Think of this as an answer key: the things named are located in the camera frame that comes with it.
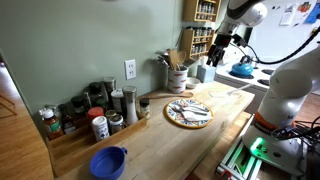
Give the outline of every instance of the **jar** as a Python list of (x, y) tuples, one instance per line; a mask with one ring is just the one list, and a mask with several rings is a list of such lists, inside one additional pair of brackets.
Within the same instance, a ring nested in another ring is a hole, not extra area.
[(104, 116), (98, 116), (92, 120), (92, 130), (94, 132), (94, 135), (96, 137), (97, 142), (108, 138), (109, 135), (109, 129), (108, 129), (108, 122), (107, 118)]
[(111, 134), (115, 134), (123, 129), (123, 117), (116, 114), (110, 118)]
[(143, 98), (140, 100), (140, 113), (146, 119), (150, 118), (150, 106), (148, 98)]
[(62, 130), (65, 134), (69, 134), (72, 131), (76, 130), (76, 126), (73, 122), (73, 118), (68, 113), (67, 106), (65, 104), (60, 104), (58, 106), (58, 109), (60, 111), (60, 121), (62, 124)]
[(103, 116), (103, 115), (104, 115), (104, 112), (102, 107), (93, 107), (88, 111), (89, 122), (91, 123), (94, 118)]
[(113, 109), (123, 116), (123, 118), (127, 117), (126, 112), (126, 104), (123, 96), (122, 89), (116, 89), (112, 91), (112, 103), (113, 103)]
[(75, 96), (71, 99), (71, 103), (74, 109), (74, 125), (76, 128), (87, 124), (87, 115), (85, 111), (85, 102), (83, 96)]
[(60, 136), (63, 136), (63, 131), (60, 126), (58, 118), (54, 115), (52, 109), (46, 109), (41, 111), (43, 117), (42, 124), (46, 130), (49, 140), (56, 139)]
[(106, 77), (103, 79), (104, 86), (108, 95), (108, 106), (110, 109), (113, 109), (112, 96), (111, 93), (116, 89), (116, 78), (115, 77)]
[(101, 86), (98, 82), (92, 82), (89, 84), (89, 91), (90, 91), (90, 100), (93, 107), (99, 106), (97, 101), (99, 99), (104, 99), (101, 93)]
[(127, 118), (125, 122), (128, 126), (136, 123), (139, 118), (136, 112), (136, 94), (137, 88), (134, 86), (125, 86), (122, 88), (122, 92), (125, 98), (126, 107), (127, 107)]

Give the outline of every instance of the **wire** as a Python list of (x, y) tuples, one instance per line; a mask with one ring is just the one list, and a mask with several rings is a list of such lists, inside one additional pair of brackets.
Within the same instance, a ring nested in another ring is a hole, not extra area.
[(258, 58), (256, 51), (251, 46), (249, 46), (249, 45), (247, 45), (247, 46), (252, 50), (252, 52), (256, 56), (258, 62), (260, 62), (260, 59)]
[(233, 43), (230, 43), (230, 44), (231, 44), (232, 46), (238, 48), (238, 49), (242, 52), (242, 54), (246, 56), (246, 53), (244, 53), (243, 50), (242, 50), (239, 46), (237, 46), (237, 45), (235, 45), (235, 44), (233, 44)]
[(302, 49), (304, 49), (318, 35), (319, 32), (320, 32), (320, 26), (318, 27), (318, 29), (314, 33), (312, 33), (312, 35), (297, 50), (295, 50), (293, 53), (291, 53), (287, 57), (282, 58), (282, 59), (280, 59), (278, 61), (274, 61), (274, 62), (264, 62), (264, 61), (261, 61), (261, 60), (259, 60), (259, 62), (261, 64), (278, 64), (278, 63), (282, 63), (282, 62), (292, 58), (293, 56), (298, 54)]
[(320, 116), (318, 116), (315, 120), (313, 120), (311, 124), (311, 129), (313, 129), (314, 124), (320, 119)]

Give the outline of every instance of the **white bottle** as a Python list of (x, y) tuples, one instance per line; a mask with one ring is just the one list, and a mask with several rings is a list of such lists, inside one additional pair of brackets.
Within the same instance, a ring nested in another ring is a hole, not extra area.
[(136, 112), (137, 88), (134, 86), (125, 86), (122, 88), (122, 92), (127, 105), (127, 118), (125, 122), (130, 126), (139, 120)]

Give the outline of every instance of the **wall outlet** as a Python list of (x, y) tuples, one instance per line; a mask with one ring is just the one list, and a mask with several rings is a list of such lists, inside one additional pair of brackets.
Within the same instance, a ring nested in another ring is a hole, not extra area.
[(133, 79), (136, 77), (136, 60), (131, 59), (124, 62), (124, 67), (126, 71), (126, 79)]

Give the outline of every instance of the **butcher block counter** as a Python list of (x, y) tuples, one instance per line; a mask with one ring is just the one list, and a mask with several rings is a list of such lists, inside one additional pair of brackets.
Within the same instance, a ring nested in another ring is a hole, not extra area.
[[(164, 112), (165, 106), (179, 97), (151, 99), (151, 118), (146, 127), (116, 146), (125, 147), (125, 170), (120, 179), (184, 179), (200, 163), (219, 140), (222, 132), (250, 104), (254, 95), (245, 91), (235, 92), (231, 96), (222, 93), (233, 87), (218, 83), (200, 84), (192, 90), (189, 99), (195, 99), (211, 108), (214, 113), (212, 122), (200, 129), (188, 129), (173, 123)], [(137, 98), (159, 95), (158, 90)], [(93, 179), (89, 169), (90, 161), (57, 179)]]

